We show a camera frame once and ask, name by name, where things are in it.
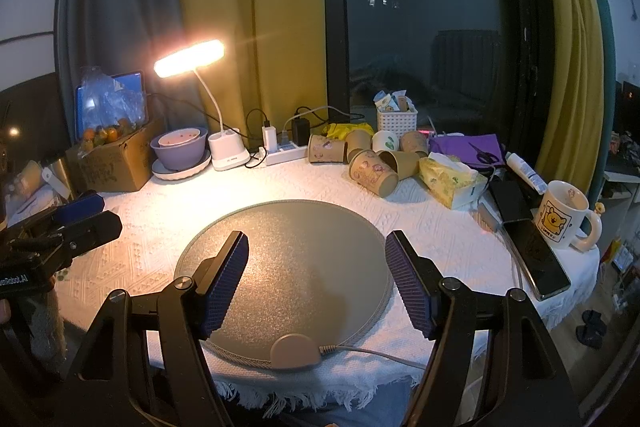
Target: table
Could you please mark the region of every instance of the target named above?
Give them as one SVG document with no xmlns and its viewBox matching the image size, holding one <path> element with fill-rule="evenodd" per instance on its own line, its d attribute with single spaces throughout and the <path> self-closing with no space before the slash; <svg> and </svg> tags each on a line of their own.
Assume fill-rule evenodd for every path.
<svg viewBox="0 0 640 427">
<path fill-rule="evenodd" d="M 65 280 L 56 284 L 63 317 L 88 328 L 107 294 L 124 288 L 132 295 L 155 292 L 169 283 L 175 264 L 190 240 L 209 223 L 251 204 L 307 199 L 340 204 L 376 226 L 383 235 L 402 230 L 417 253 L 433 259 L 446 276 L 471 289 L 504 295 L 517 284 L 512 259 L 493 233 L 483 230 L 472 213 L 452 211 L 434 200 L 421 182 L 402 181 L 383 200 L 349 178 L 345 165 L 311 165 L 305 159 L 265 168 L 217 172 L 211 167 L 182 182 L 151 179 L 139 192 L 112 194 L 106 209 L 122 219 L 120 238 L 77 258 Z M 597 248 L 579 253 L 556 251 L 572 282 L 566 292 L 538 302 L 525 289 L 549 328 L 584 301 L 596 282 Z M 157 333 L 150 332 L 152 363 L 161 364 Z M 478 331 L 474 356 L 486 349 L 487 333 Z M 403 359 L 427 363 L 433 343 L 412 328 L 394 289 L 382 318 L 358 343 Z M 421 370 L 361 353 L 339 353 L 308 371 L 274 373 L 246 369 L 206 352 L 218 392 L 238 396 L 246 407 L 270 403 L 278 412 L 289 403 L 320 407 L 327 397 L 364 407 L 376 387 L 393 381 L 419 382 Z"/>
</svg>

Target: cardboard box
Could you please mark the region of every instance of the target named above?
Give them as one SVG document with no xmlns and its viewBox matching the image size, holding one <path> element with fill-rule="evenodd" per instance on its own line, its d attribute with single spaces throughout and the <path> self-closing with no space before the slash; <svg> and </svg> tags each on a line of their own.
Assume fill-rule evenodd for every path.
<svg viewBox="0 0 640 427">
<path fill-rule="evenodd" d="M 77 190 L 136 192 L 151 177 L 156 154 L 149 143 L 164 131 L 162 120 L 153 120 L 135 133 L 96 147 L 78 158 L 78 147 L 66 151 L 72 183 Z"/>
</svg>

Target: slipper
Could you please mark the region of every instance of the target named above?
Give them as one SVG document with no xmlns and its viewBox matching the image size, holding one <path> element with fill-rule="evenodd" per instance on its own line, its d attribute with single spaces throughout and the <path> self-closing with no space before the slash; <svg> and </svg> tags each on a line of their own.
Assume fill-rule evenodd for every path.
<svg viewBox="0 0 640 427">
<path fill-rule="evenodd" d="M 575 337 L 578 339 L 578 342 L 587 347 L 593 347 L 593 349 L 600 349 L 602 347 L 602 337 L 590 325 L 575 328 Z"/>
<path fill-rule="evenodd" d="M 607 333 L 607 325 L 602 320 L 602 314 L 595 310 L 587 310 L 582 312 L 582 320 L 588 326 L 593 326 L 599 335 L 604 335 Z"/>
</svg>

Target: white basket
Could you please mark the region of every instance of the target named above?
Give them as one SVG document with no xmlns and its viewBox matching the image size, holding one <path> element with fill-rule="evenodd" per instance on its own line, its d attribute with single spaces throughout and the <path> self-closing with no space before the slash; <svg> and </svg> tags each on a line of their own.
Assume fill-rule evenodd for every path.
<svg viewBox="0 0 640 427">
<path fill-rule="evenodd" d="M 398 138 L 409 131 L 415 131 L 418 123 L 418 112 L 383 112 L 376 111 L 378 114 L 378 131 L 392 131 L 396 133 Z"/>
</svg>

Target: scissors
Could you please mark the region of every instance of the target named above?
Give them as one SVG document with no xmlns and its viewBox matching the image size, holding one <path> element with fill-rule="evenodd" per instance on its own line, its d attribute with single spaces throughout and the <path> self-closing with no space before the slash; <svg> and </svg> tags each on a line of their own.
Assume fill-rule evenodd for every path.
<svg viewBox="0 0 640 427">
<path fill-rule="evenodd" d="M 478 153 L 476 155 L 476 158 L 478 158 L 478 161 L 480 163 L 483 163 L 484 165 L 493 165 L 494 163 L 498 163 L 500 161 L 500 158 L 498 158 L 498 156 L 496 156 L 495 154 L 478 149 L 478 147 L 476 147 L 472 143 L 469 143 L 469 145 L 473 147 Z"/>
</svg>

